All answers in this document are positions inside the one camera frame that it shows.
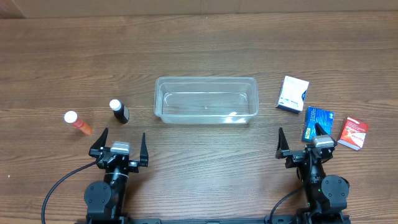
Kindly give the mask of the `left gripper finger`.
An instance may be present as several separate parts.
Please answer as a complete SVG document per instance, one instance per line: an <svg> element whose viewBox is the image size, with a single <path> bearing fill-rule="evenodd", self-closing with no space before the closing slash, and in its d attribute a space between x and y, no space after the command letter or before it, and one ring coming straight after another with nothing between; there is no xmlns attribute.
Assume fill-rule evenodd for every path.
<svg viewBox="0 0 398 224"><path fill-rule="evenodd" d="M146 146L146 134L142 134L142 140L141 140L141 149L140 149L140 161L139 162L148 162L149 161L149 154L147 151L147 146Z"/></svg>
<svg viewBox="0 0 398 224"><path fill-rule="evenodd" d="M106 145L106 140L108 137L108 128L105 128L101 136L96 140L96 142L91 146L90 150L102 150Z"/></svg>

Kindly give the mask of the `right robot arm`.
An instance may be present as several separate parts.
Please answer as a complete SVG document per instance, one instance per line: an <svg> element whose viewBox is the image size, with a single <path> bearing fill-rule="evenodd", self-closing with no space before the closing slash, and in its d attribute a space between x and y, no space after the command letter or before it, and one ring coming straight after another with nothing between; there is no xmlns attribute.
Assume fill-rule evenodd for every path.
<svg viewBox="0 0 398 224"><path fill-rule="evenodd" d="M326 175L323 164L333 158L338 143L315 124L316 136L301 151L291 151L282 128L275 157L285 159L286 168L296 168L302 186L280 199L264 219L265 223L350 223L349 216L343 215L347 208L349 182L338 175ZM294 215L275 215L280 204L303 190L308 207L300 208Z"/></svg>

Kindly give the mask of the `white medicine box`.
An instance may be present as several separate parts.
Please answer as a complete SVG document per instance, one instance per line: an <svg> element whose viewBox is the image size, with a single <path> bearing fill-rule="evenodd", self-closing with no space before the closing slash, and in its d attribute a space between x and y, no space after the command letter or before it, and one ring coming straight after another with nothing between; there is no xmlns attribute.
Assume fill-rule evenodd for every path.
<svg viewBox="0 0 398 224"><path fill-rule="evenodd" d="M303 110L309 85L308 81L285 76L275 107L299 114Z"/></svg>

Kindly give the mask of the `orange tube white cap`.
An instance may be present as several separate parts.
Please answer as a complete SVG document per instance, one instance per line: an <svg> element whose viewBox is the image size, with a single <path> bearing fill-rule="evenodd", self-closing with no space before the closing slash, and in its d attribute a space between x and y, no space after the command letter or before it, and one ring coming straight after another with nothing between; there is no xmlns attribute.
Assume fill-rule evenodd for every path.
<svg viewBox="0 0 398 224"><path fill-rule="evenodd" d="M74 127L79 129L82 133L86 135L90 135L93 133L92 127L84 122L75 111L67 111L64 114L64 120L66 123L72 124Z"/></svg>

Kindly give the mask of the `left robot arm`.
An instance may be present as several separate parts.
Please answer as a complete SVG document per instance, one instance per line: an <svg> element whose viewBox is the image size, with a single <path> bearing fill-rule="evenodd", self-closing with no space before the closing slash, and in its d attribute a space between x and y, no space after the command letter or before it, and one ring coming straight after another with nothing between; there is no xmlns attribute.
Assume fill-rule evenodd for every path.
<svg viewBox="0 0 398 224"><path fill-rule="evenodd" d="M131 223L131 217L123 213L124 198L130 173L138 173L147 167L149 154L146 135L142 135L140 158L131 160L130 144L116 141L106 146L108 129L90 147L89 155L96 159L99 169L105 170L104 179L87 186L84 194L87 205L87 223Z"/></svg>

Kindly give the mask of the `blue medicine box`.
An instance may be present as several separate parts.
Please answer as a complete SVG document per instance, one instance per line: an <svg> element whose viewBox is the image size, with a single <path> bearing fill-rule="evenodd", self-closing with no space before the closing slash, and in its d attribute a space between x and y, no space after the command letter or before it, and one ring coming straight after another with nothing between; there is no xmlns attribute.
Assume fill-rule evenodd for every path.
<svg viewBox="0 0 398 224"><path fill-rule="evenodd" d="M318 123L327 134L331 135L335 113L309 106L305 111L302 141L311 142L316 136L315 124Z"/></svg>

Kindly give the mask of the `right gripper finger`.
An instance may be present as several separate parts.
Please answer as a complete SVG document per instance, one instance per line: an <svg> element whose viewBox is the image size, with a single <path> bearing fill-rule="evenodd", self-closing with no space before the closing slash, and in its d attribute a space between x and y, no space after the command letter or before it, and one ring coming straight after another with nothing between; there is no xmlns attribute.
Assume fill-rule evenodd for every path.
<svg viewBox="0 0 398 224"><path fill-rule="evenodd" d="M286 140L283 128L279 128L278 132L278 145L277 145L277 152L289 152L290 148L288 142Z"/></svg>
<svg viewBox="0 0 398 224"><path fill-rule="evenodd" d="M315 123L316 136L328 135L319 123Z"/></svg>

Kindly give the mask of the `red medicine box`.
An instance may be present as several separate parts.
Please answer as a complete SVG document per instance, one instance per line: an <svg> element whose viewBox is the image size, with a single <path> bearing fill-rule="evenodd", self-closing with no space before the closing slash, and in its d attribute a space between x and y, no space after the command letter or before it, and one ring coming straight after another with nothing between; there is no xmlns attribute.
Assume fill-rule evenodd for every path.
<svg viewBox="0 0 398 224"><path fill-rule="evenodd" d="M337 143L358 151L363 148L368 128L367 123L347 116L343 121Z"/></svg>

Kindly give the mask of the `black bottle white cap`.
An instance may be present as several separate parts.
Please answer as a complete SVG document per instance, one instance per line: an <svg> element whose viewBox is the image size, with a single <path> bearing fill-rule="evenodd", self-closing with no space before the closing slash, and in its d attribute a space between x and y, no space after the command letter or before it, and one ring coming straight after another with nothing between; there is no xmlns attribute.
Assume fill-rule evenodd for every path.
<svg viewBox="0 0 398 224"><path fill-rule="evenodd" d="M113 99L109 102L109 107L112 109L115 118L122 124L129 121L129 110L121 101Z"/></svg>

